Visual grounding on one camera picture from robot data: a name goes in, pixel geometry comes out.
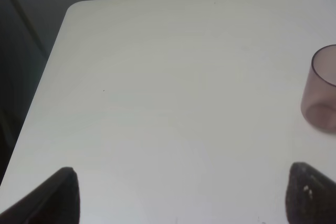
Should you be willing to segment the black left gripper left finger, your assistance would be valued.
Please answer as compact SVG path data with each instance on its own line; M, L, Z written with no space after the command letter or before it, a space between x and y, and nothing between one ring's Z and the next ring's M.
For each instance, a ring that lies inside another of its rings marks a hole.
M79 223L77 173L63 167L1 213L1 223Z

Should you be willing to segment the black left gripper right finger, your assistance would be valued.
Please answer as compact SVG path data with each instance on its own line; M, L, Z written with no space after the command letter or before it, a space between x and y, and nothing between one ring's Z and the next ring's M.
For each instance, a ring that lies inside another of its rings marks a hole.
M285 209L291 224L335 223L335 182L305 162L293 163Z

